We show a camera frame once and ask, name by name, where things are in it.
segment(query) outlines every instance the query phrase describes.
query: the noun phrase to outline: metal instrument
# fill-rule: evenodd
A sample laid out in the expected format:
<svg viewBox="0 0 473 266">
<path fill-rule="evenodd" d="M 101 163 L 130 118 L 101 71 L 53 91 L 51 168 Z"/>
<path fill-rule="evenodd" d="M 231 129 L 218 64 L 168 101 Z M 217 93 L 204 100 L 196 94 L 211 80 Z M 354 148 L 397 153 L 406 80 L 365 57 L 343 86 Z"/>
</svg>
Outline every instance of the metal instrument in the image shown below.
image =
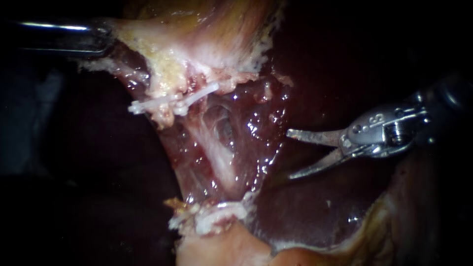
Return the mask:
<svg viewBox="0 0 473 266">
<path fill-rule="evenodd" d="M 72 58 L 99 58 L 114 43 L 111 26 L 103 19 L 1 21 L 10 48 Z"/>
<path fill-rule="evenodd" d="M 430 88 L 415 92 L 404 102 L 373 108 L 345 129 L 328 132 L 289 129 L 287 137 L 335 147 L 321 160 L 290 174 L 289 179 L 312 175 L 357 157 L 386 158 L 415 145 L 433 144 L 450 126 L 471 115 L 472 110 L 472 83 L 452 74 Z"/>
</svg>

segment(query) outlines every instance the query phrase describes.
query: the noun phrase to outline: dark background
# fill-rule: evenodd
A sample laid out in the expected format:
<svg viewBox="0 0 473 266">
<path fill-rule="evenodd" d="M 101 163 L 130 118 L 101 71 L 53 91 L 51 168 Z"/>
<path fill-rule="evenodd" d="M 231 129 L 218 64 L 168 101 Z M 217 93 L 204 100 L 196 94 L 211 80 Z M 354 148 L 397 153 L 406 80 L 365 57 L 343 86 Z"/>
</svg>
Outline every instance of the dark background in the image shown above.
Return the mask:
<svg viewBox="0 0 473 266">
<path fill-rule="evenodd" d="M 3 17 L 119 16 L 114 1 L 13 2 Z M 367 44 L 387 86 L 414 91 L 452 70 L 471 74 L 469 10 L 455 3 L 292 3 L 301 34 L 343 29 Z M 163 199 L 179 194 L 154 130 L 105 73 L 4 51 L 0 66 L 3 259 L 50 265 L 172 264 Z M 405 95 L 387 95 L 402 99 Z M 472 218 L 469 120 L 452 128 L 440 183 L 439 264 L 467 259 Z"/>
</svg>

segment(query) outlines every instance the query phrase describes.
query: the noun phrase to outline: organ surface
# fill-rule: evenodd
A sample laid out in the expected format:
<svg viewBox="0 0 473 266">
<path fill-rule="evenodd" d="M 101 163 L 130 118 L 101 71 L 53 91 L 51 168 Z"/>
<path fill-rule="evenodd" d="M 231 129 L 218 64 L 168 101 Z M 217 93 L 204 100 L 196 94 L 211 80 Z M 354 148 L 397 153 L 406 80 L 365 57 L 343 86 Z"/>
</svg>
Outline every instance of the organ surface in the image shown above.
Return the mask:
<svg viewBox="0 0 473 266">
<path fill-rule="evenodd" d="M 328 63 L 323 57 L 292 59 L 298 46 L 317 49 L 321 41 L 304 39 L 297 19 L 282 24 L 289 40 L 269 50 L 283 7 L 270 0 L 136 2 L 127 19 L 110 20 L 116 50 L 82 63 L 120 78 L 158 127 L 183 196 L 169 203 L 170 225 L 182 235 L 177 264 L 402 265 L 410 258 L 427 265 L 438 224 L 430 208 L 435 172 L 424 151 L 265 190 L 265 180 L 325 152 L 286 140 L 287 128 L 318 129 L 326 116 L 343 122 L 353 108 L 338 106 L 346 88 L 330 85 L 345 77 L 314 70 Z M 350 56 L 334 60 L 358 64 Z M 376 80 L 369 67 L 350 71 L 375 99 L 379 84 L 366 81 Z"/>
</svg>

